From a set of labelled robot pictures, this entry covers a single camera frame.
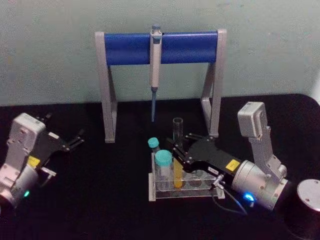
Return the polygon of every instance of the blue roller bar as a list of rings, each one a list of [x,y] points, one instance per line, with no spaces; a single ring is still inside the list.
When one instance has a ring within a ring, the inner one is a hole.
[[[107,33],[104,40],[108,65],[150,63],[149,33]],[[214,63],[217,42],[216,31],[164,33],[161,63]]]

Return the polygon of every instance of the empty glass tube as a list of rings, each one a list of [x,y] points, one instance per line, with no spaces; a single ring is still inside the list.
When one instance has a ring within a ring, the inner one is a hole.
[[[159,150],[159,141],[156,137],[152,137],[148,140],[148,145],[152,149],[152,152],[156,154]]]
[[[173,141],[175,145],[183,148],[184,120],[181,117],[173,119]],[[173,159],[173,185],[179,189],[183,186],[183,167],[177,159]]]
[[[172,181],[172,154],[168,150],[159,150],[155,154],[156,187],[159,191],[167,191]]]

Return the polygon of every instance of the black tabletop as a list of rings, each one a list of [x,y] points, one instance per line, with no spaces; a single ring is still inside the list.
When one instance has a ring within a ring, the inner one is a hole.
[[[304,95],[223,98],[223,150],[253,161],[237,120],[248,101],[265,103],[273,151],[287,167],[287,179],[320,179],[320,106]],[[207,133],[199,99],[157,101],[156,107],[156,122],[151,123],[150,102],[120,102],[116,142],[111,144],[104,142],[99,103],[0,107],[1,163],[11,122],[22,112],[53,113],[47,128],[65,140],[85,129],[82,146],[51,158],[47,167],[57,172],[52,182],[32,189],[14,217],[1,219],[1,239],[296,239],[281,216],[258,205],[241,216],[220,210],[210,197],[149,202],[148,138],[158,137],[163,146],[172,136],[174,117],[183,118],[184,133]]]

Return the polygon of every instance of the green led light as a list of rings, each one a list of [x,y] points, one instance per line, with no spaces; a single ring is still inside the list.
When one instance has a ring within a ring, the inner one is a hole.
[[[29,192],[29,191],[26,191],[25,194],[24,194],[24,197],[28,197],[29,194],[30,194],[30,192]]]

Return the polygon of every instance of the light green wall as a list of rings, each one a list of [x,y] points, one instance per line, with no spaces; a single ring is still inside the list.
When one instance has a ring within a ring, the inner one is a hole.
[[[318,0],[4,0],[0,105],[100,101],[94,32],[228,30],[224,96],[312,92]],[[161,67],[158,99],[200,96],[205,64]],[[148,66],[113,68],[120,101],[149,100]]]

